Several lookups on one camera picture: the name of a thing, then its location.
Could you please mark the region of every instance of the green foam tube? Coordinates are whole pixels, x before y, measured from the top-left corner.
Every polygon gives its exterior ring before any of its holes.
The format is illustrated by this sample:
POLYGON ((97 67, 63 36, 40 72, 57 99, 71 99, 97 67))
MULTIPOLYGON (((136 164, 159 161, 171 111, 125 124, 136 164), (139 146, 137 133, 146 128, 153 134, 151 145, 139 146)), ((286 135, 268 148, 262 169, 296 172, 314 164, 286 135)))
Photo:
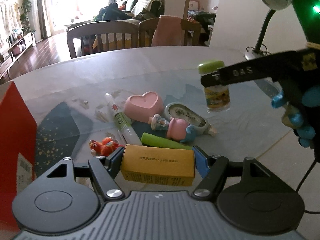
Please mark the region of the green foam tube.
POLYGON ((159 136, 155 136, 145 132, 142 134, 141 142, 152 147, 192 150, 191 146, 185 146, 175 141, 161 138, 159 136))

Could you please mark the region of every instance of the green light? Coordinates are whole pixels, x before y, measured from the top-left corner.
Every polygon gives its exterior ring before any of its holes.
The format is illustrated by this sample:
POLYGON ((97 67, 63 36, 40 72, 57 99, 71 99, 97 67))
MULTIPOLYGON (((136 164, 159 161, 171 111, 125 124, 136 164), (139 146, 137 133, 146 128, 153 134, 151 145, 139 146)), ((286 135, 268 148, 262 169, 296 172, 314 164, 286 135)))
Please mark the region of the green light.
POLYGON ((317 5, 317 6, 314 6, 313 7, 313 10, 316 12, 316 13, 318 13, 318 14, 320 14, 320 7, 317 5))

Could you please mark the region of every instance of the pink heart-shaped dish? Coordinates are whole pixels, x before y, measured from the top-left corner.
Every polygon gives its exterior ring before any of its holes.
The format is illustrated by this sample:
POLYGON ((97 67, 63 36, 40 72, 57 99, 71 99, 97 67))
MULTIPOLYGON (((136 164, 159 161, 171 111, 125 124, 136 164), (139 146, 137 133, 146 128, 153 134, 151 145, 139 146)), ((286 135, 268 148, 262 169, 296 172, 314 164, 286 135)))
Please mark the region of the pink heart-shaped dish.
POLYGON ((124 105, 124 113, 127 117, 146 123, 149 117, 161 114, 163 109, 163 101, 156 92, 130 96, 124 105))

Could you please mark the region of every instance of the yellow cardboard box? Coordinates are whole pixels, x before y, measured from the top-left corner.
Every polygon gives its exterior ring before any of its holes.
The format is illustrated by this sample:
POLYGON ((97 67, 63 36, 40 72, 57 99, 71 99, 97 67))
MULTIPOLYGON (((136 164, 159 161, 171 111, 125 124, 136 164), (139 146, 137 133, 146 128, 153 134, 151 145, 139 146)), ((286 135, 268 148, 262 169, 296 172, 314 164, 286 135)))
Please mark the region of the yellow cardboard box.
POLYGON ((195 178, 193 150, 127 144, 121 163, 126 180, 170 186, 191 186, 195 178))

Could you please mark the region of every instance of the wooden floor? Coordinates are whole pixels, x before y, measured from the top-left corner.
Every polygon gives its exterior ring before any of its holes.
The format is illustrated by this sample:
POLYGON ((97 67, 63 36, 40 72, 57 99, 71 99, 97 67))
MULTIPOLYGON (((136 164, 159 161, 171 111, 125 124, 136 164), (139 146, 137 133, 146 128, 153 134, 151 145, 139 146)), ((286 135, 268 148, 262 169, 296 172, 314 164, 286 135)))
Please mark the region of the wooden floor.
POLYGON ((13 64, 7 75, 1 78, 0 84, 28 73, 32 70, 70 59, 67 45, 67 33, 60 33, 42 40, 32 46, 13 64))

